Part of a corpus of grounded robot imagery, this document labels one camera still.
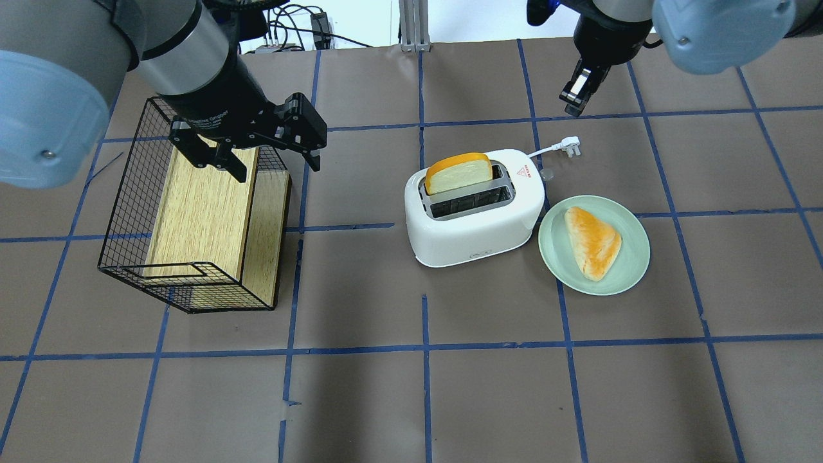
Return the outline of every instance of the black wire basket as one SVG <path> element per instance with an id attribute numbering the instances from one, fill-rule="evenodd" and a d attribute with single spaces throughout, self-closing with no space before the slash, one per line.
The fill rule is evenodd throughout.
<path id="1" fill-rule="evenodd" d="M 187 313 L 274 310 L 276 294 L 267 303 L 212 262 L 146 263 L 174 149 L 166 137 L 175 115 L 159 97 L 146 100 L 97 268 Z M 274 148 L 259 148 L 260 171 L 286 171 Z M 152 276 L 163 268 L 176 275 Z"/>

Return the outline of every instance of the toy bread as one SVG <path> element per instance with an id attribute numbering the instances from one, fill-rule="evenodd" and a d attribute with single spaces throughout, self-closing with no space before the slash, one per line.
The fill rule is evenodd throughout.
<path id="1" fill-rule="evenodd" d="M 577 207 L 566 211 L 565 224 L 578 268 L 584 277 L 595 282 L 602 280 L 620 252 L 620 233 L 589 211 Z"/>
<path id="2" fill-rule="evenodd" d="M 437 161 L 425 173 L 425 191 L 438 194 L 491 180 L 491 161 L 481 152 L 467 152 Z"/>

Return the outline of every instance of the round plate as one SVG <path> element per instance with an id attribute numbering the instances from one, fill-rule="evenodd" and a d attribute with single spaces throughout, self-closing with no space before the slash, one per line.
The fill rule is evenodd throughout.
<path id="1" fill-rule="evenodd" d="M 574 261 L 564 218 L 573 206 L 586 209 L 611 224 L 623 238 L 615 263 L 598 282 L 584 277 Z M 637 217 L 629 209 L 600 196 L 574 196 L 555 204 L 540 224 L 537 242 L 543 261 L 557 279 L 569 288 L 594 296 L 611 296 L 636 285 L 649 268 L 651 257 L 649 237 Z"/>

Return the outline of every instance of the wooden panel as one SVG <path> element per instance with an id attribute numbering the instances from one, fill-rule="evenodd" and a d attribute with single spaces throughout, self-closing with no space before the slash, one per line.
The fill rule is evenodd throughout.
<path id="1" fill-rule="evenodd" d="M 207 261 L 239 279 L 258 149 L 232 151 L 248 169 L 245 183 L 210 166 L 197 169 L 177 149 L 172 152 L 146 264 Z M 180 272 L 180 267 L 150 267 L 143 275 Z"/>
<path id="2" fill-rule="evenodd" d="M 288 193 L 288 171 L 258 172 L 241 282 L 271 306 L 274 306 L 276 294 L 277 262 Z"/>

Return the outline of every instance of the toaster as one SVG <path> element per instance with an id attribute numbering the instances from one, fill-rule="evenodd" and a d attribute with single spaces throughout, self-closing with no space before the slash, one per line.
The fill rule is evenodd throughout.
<path id="1" fill-rule="evenodd" d="M 406 226 L 415 257 L 447 267 L 522 246 L 545 196 L 537 167 L 514 149 L 487 152 L 492 179 L 428 195 L 426 169 L 406 183 Z"/>

